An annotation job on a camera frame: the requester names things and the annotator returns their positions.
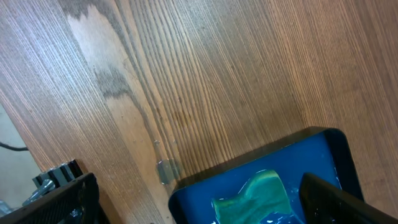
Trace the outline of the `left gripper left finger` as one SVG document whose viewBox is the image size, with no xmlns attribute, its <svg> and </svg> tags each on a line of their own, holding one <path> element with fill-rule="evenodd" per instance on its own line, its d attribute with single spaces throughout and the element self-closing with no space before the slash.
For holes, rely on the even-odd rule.
<svg viewBox="0 0 398 224">
<path fill-rule="evenodd" d="M 95 223 L 99 197 L 96 177 L 87 173 L 1 217 L 1 224 Z"/>
</svg>

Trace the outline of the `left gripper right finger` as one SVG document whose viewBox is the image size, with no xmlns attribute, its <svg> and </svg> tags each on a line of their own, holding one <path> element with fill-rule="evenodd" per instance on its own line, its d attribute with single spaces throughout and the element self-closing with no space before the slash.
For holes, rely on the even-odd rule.
<svg viewBox="0 0 398 224">
<path fill-rule="evenodd" d="M 397 224 L 396 218 L 311 173 L 303 175 L 299 195 L 307 223 Z"/>
</svg>

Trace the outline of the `green yellow sponge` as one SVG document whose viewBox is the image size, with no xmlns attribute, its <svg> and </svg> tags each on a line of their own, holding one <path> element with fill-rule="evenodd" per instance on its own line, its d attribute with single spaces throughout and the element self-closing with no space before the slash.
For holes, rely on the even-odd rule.
<svg viewBox="0 0 398 224">
<path fill-rule="evenodd" d="M 258 172 L 237 195 L 212 201 L 220 223 L 260 223 L 271 213 L 292 213 L 287 192 L 274 170 Z"/>
</svg>

